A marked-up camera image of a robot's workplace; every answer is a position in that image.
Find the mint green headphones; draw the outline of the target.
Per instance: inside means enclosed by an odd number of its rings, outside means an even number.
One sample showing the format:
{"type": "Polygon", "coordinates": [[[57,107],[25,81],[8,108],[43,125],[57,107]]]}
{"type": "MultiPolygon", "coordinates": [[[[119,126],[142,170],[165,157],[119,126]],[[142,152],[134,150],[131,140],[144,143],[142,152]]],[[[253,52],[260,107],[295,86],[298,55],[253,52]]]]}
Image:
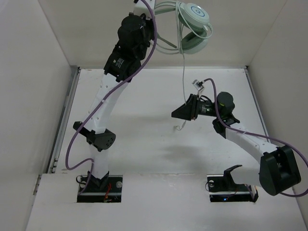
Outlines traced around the mint green headphones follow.
{"type": "Polygon", "coordinates": [[[196,54],[200,52],[213,35],[213,26],[209,14],[195,3],[184,3],[180,0],[165,0],[154,7],[156,16],[174,12],[176,16],[177,42],[174,44],[160,35],[158,39],[163,45],[156,50],[162,54],[196,54]]]}

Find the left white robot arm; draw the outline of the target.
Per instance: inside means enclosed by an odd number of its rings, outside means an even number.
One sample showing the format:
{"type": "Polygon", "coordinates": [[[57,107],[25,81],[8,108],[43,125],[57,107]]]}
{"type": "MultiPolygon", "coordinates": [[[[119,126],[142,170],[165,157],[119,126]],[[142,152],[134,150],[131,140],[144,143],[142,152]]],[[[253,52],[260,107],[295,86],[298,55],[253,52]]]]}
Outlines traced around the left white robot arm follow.
{"type": "Polygon", "coordinates": [[[91,167],[85,181],[97,191],[107,187],[108,149],[116,139],[107,129],[107,123],[121,93],[149,61],[146,53],[151,42],[156,41],[156,25],[144,14],[131,13],[122,20],[117,35],[118,42],[103,68],[101,85],[88,115],[73,124],[76,133],[84,136],[90,146],[91,167]]]}

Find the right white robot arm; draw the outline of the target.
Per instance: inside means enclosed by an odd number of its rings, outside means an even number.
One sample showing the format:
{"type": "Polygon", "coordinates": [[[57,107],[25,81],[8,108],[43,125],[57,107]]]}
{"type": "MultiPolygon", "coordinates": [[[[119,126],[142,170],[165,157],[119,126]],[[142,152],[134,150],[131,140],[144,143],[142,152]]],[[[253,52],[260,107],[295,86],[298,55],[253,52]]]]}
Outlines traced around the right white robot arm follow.
{"type": "Polygon", "coordinates": [[[234,108],[233,96],[228,92],[220,92],[214,102],[203,101],[191,94],[171,116],[187,121],[195,120],[199,115],[214,117],[215,132],[237,144],[258,162],[257,171],[245,170],[242,165],[224,170],[220,184],[223,190],[233,191],[238,186],[252,184],[275,196],[299,184],[301,176],[293,150],[287,145],[279,147],[251,135],[232,114],[234,108]]]}

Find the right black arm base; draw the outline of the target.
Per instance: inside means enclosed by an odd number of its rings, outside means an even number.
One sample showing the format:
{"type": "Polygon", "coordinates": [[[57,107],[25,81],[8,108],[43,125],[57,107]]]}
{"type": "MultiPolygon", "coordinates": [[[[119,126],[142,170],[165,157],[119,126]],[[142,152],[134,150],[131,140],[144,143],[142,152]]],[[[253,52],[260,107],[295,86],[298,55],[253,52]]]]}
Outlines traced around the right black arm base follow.
{"type": "Polygon", "coordinates": [[[205,189],[209,192],[209,199],[212,203],[227,202],[252,202],[258,198],[258,191],[255,186],[247,184],[227,183],[223,175],[207,175],[205,189]]]}

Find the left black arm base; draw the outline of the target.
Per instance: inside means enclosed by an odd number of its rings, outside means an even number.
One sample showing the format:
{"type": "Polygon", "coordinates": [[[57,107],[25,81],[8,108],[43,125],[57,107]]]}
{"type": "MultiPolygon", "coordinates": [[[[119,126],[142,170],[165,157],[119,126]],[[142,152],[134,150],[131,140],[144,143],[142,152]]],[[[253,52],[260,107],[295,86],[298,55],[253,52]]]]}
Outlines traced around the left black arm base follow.
{"type": "Polygon", "coordinates": [[[122,175],[110,175],[107,183],[103,187],[97,187],[93,182],[89,182],[86,189],[87,177],[77,176],[76,182],[79,184],[77,193],[77,203],[121,203],[122,199],[122,175]]]}

